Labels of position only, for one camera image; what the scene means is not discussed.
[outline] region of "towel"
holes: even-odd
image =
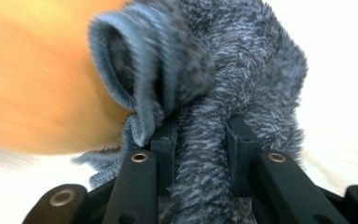
[[[145,146],[175,113],[176,178],[159,200],[161,223],[254,223],[251,199],[235,198],[225,150],[226,121],[240,115],[263,149],[298,159],[296,122],[307,73],[302,50],[261,0],[137,0],[98,15],[89,27],[93,60],[106,88],[134,113],[120,150],[87,152],[114,178],[123,155]]]

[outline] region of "gray towel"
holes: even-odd
[[[263,149],[297,159],[303,133],[295,108],[307,72],[303,52],[261,0],[138,0],[97,16],[89,28],[94,62],[112,96],[134,111],[120,152],[85,153],[117,175],[121,158],[142,147],[177,113],[176,179],[159,200],[161,223],[253,223],[250,199],[230,193],[225,123],[244,117]]]

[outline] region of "orange object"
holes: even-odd
[[[88,24],[124,0],[0,0],[0,148],[80,152],[119,137],[130,111],[90,57]]]

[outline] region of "metal screw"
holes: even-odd
[[[268,158],[275,162],[286,162],[286,157],[276,152],[269,153]]]
[[[76,193],[72,189],[63,189],[55,193],[51,199],[50,204],[54,207],[60,207],[71,202],[76,196]]]
[[[136,153],[131,156],[131,160],[134,162],[144,162],[147,161],[148,159],[149,156],[147,156],[147,154],[144,153]]]

